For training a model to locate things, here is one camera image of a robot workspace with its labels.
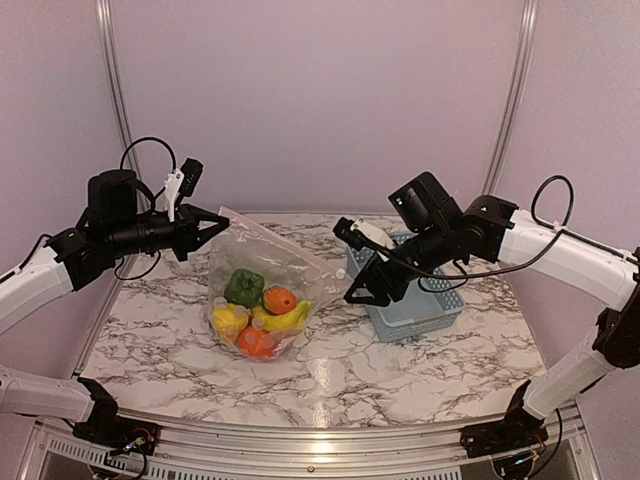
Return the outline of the dark green toy avocado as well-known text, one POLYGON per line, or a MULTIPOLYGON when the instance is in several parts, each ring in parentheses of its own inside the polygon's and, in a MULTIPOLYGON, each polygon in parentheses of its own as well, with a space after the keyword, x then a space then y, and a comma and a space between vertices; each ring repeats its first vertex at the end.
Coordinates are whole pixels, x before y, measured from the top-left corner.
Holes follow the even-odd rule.
POLYGON ((253 308, 260 302, 264 286, 265 279, 262 275, 247 269, 237 269, 231 274, 223 297, 229 303, 253 308))

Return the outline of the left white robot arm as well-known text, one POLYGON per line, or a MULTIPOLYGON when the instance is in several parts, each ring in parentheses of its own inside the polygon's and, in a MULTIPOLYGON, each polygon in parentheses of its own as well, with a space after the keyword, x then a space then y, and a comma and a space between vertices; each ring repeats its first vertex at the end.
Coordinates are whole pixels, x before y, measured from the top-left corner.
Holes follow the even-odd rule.
MULTIPOLYGON (((187 159, 164 182, 165 210, 141 212, 138 195, 155 199, 133 170, 115 169, 88 182, 88 206, 78 223, 43 236, 28 258, 1 278, 1 330, 7 332, 41 307, 77 292, 129 255, 165 250, 184 262, 228 228, 228 218, 185 203, 203 166, 187 159)), ((94 381, 57 380, 1 370, 1 410, 86 425, 106 445, 125 438, 117 404, 94 381)))

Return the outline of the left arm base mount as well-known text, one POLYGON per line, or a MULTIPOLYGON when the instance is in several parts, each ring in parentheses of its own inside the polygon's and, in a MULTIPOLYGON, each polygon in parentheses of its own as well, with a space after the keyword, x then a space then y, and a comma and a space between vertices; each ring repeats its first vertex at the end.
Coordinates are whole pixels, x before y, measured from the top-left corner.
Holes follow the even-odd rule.
POLYGON ((154 454, 159 433, 160 426, 156 423, 120 416, 102 426, 90 422, 77 422, 73 426, 75 437, 109 447, 112 450, 122 450, 134 440, 143 438, 145 442, 141 446, 141 450, 148 456, 154 454))

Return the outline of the orange green toy mango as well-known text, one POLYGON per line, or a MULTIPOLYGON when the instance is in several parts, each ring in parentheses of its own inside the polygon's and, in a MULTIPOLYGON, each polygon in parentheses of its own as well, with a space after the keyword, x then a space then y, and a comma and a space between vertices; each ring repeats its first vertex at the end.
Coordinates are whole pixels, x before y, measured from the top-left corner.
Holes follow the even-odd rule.
POLYGON ((262 295, 263 308, 272 315, 284 315, 297 306, 295 294, 280 286, 267 288, 262 295))

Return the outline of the yellow toy banana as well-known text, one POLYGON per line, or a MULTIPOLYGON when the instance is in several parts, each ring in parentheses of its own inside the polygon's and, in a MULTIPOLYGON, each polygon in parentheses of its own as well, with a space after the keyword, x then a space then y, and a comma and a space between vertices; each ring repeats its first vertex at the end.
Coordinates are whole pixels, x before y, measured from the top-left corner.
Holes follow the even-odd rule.
POLYGON ((262 306, 257 306, 252 309, 252 323, 255 328, 267 332, 300 330, 306 325, 311 309, 312 303, 307 300, 301 301, 293 310, 281 315, 271 314, 262 306))

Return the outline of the orange toy orange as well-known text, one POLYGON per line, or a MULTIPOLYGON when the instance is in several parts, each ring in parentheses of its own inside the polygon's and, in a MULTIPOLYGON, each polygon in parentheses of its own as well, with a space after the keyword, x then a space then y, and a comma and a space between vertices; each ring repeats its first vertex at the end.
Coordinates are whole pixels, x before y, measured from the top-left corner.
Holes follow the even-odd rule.
POLYGON ((236 346, 251 358, 269 359, 274 355, 277 343, 267 332, 248 326, 240 333, 236 346))

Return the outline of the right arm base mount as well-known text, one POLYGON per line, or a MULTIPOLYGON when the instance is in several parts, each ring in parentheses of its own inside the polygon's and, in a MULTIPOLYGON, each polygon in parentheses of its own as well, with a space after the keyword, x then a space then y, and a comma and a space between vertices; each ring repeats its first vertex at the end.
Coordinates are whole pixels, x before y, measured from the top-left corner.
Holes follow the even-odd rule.
POLYGON ((506 419, 468 425, 460 430, 460 445, 469 458, 540 445, 547 439, 548 433, 542 423, 526 425, 506 419))

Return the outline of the yellow toy lemon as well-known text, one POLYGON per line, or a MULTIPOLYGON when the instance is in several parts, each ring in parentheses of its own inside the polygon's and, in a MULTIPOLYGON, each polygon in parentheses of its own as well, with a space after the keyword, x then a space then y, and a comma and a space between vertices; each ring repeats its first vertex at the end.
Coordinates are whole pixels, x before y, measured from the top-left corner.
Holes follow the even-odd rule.
POLYGON ((249 311, 241 305, 226 304, 213 308, 212 321, 219 337, 228 344, 234 344, 240 333, 248 326, 249 311))

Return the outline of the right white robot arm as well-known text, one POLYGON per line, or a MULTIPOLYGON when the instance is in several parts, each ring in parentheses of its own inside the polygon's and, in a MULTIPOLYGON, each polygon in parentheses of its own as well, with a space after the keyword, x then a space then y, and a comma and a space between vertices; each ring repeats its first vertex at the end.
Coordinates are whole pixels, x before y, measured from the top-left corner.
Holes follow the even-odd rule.
POLYGON ((370 258, 345 298, 386 307, 411 284, 441 278, 441 267, 472 259, 509 276, 535 338, 560 334, 563 354, 515 393, 495 438, 515 448, 563 403, 609 373, 639 362, 639 256, 573 232, 566 220, 542 219, 493 196, 461 207, 436 177, 422 173, 389 197, 409 238, 398 242, 362 219, 340 219, 335 235, 370 258))

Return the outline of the grey plastic basket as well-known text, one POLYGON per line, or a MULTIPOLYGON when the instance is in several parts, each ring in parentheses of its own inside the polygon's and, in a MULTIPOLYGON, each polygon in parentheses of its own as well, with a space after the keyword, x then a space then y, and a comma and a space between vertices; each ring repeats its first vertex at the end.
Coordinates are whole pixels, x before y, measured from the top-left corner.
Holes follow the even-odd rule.
POLYGON ((450 327, 466 303, 451 283, 435 279, 424 281, 430 293, 419 288, 414 280, 401 302, 387 307, 365 305, 380 342, 390 343, 425 335, 450 327))

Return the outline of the clear zip top bag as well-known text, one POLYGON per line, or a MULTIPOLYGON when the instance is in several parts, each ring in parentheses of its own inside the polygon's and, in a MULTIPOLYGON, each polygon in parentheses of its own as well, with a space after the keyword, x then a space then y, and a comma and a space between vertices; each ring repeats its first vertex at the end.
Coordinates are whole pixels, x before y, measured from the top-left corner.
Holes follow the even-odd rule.
POLYGON ((342 297, 350 277, 240 213, 222 206, 219 214, 230 224, 210 243, 204 322, 231 352, 273 360, 342 297))

